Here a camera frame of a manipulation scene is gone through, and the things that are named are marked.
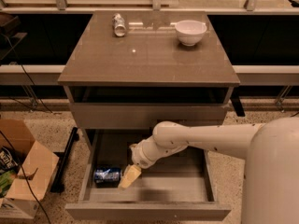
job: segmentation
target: bowl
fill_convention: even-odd
[[[206,24],[200,21],[179,21],[175,28],[178,40],[185,46],[194,46],[206,32]]]

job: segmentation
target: box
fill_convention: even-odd
[[[26,175],[33,175],[28,180],[37,199],[41,201],[48,189],[52,174],[59,158],[46,147],[38,143],[22,120],[0,119],[0,131],[14,146],[21,160]],[[0,147],[8,147],[9,143],[0,134]],[[23,173],[13,181],[5,198],[0,199],[0,218],[34,218],[38,202],[30,192]]]

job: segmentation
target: gray cabinet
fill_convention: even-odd
[[[239,84],[204,12],[122,10],[125,37],[113,34],[116,12],[94,12],[59,78],[91,150],[79,202],[66,209],[78,219],[225,218],[230,207],[217,202],[200,149],[161,160],[126,191],[95,186],[94,169],[124,168],[128,146],[150,136],[159,121],[222,124]],[[206,23],[199,44],[178,42],[174,25],[182,20]]]

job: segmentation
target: can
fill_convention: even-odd
[[[98,167],[94,170],[93,180],[96,184],[121,181],[121,168]]]
[[[112,18],[114,34],[116,36],[124,36],[126,33],[126,28],[124,24],[124,18],[121,16],[120,13],[116,13],[113,15]]]

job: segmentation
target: floor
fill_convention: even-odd
[[[250,100],[242,99],[245,107],[246,116],[238,117],[234,110],[228,112],[224,124],[241,124],[254,122],[268,122],[272,119],[288,117],[299,110],[297,99],[285,100],[283,106],[285,112],[280,112],[274,104],[274,100]],[[69,134],[75,121],[72,115],[67,111],[67,101],[62,104],[48,104],[53,113],[41,111],[28,111],[28,109],[19,103],[13,101],[1,102],[1,119],[23,119],[35,139],[45,145],[52,151],[64,151]],[[84,142],[80,132],[79,140],[74,144],[64,175],[65,191],[61,194],[47,192],[42,201],[51,223],[99,223],[99,224],[123,224],[123,223],[141,223],[141,224],[239,224],[241,216],[241,197],[242,197],[242,179],[244,161],[209,152],[211,161],[213,179],[216,186],[217,198],[220,203],[230,204],[231,213],[223,222],[201,222],[201,221],[76,221],[64,210],[67,203],[76,203],[81,188],[82,178],[85,172],[89,149]],[[41,208],[38,209],[35,219],[0,219],[2,224],[7,223],[47,223]]]

